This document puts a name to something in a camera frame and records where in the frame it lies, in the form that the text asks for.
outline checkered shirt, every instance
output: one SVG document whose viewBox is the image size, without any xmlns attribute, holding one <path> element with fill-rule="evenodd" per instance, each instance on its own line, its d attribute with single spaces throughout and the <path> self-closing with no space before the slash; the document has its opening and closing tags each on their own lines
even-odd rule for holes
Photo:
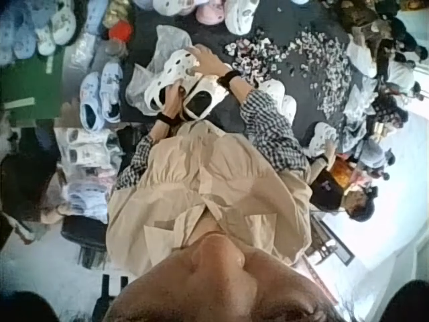
<svg viewBox="0 0 429 322">
<path fill-rule="evenodd" d="M 271 96 L 263 91 L 251 91 L 241 107 L 241 117 L 246 125 L 245 135 L 276 172 L 288 169 L 303 174 L 306 171 L 309 165 L 301 145 Z M 130 165 L 119 175 L 115 190 L 129 188 L 139 182 L 147 169 L 152 146 L 154 141 L 150 136 L 141 139 Z"/>
<path fill-rule="evenodd" d="M 305 173 L 309 164 L 289 121 L 277 103 L 263 91 L 254 90 L 241 107 L 245 135 L 276 172 L 285 169 Z"/>
</svg>

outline white plastic bag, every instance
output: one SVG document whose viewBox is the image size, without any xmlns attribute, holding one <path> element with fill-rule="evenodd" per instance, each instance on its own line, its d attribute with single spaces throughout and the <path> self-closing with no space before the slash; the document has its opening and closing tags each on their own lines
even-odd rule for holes
<svg viewBox="0 0 429 322">
<path fill-rule="evenodd" d="M 368 47 L 356 45 L 353 39 L 350 39 L 346 53 L 351 63 L 362 74 L 371 78 L 377 75 L 377 64 L 373 61 Z"/>
</svg>

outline black watch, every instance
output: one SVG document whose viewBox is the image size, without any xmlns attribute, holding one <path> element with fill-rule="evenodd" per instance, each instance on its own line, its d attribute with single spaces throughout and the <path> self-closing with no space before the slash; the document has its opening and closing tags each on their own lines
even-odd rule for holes
<svg viewBox="0 0 429 322">
<path fill-rule="evenodd" d="M 319 155 L 317 159 L 323 159 L 326 162 L 326 164 L 329 164 L 329 160 L 324 154 Z"/>
<path fill-rule="evenodd" d="M 175 126 L 180 123 L 180 119 L 175 118 L 172 119 L 171 117 L 168 117 L 167 115 L 163 114 L 162 112 L 159 112 L 156 115 L 156 119 L 159 119 L 161 122 L 164 122 L 165 124 L 168 124 L 169 126 Z"/>
<path fill-rule="evenodd" d="M 238 70 L 231 70 L 227 74 L 225 74 L 222 77 L 219 77 L 217 82 L 220 86 L 222 86 L 226 90 L 230 90 L 229 83 L 231 79 L 233 79 L 236 76 L 241 76 L 241 73 Z"/>
</svg>

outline pile of shoe charms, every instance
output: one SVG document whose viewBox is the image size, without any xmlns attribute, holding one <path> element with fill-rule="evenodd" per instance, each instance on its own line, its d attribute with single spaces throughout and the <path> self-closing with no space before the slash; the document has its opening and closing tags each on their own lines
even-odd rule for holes
<svg viewBox="0 0 429 322">
<path fill-rule="evenodd" d="M 240 38 L 224 47 L 225 54 L 235 58 L 232 67 L 253 86 L 271 79 L 273 74 L 281 74 L 278 63 L 288 56 L 285 47 L 279 47 L 264 35 L 265 32 L 257 28 L 251 39 Z"/>
</svg>

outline plastic bag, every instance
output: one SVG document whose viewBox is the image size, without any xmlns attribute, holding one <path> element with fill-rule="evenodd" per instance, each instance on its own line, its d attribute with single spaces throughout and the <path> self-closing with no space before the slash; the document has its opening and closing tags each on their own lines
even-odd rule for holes
<svg viewBox="0 0 429 322">
<path fill-rule="evenodd" d="M 377 64 L 373 61 L 371 51 L 368 47 L 356 45 L 356 43 L 350 39 L 346 53 L 351 63 L 362 74 L 371 78 L 377 75 Z"/>
<path fill-rule="evenodd" d="M 170 26 L 159 25 L 156 28 L 158 41 L 155 47 L 155 54 L 146 68 L 135 64 L 134 73 L 127 86 L 125 98 L 131 106 L 140 111 L 147 110 L 144 93 L 152 80 L 163 71 L 164 64 L 173 52 L 192 46 L 190 36 L 184 30 Z"/>
</svg>

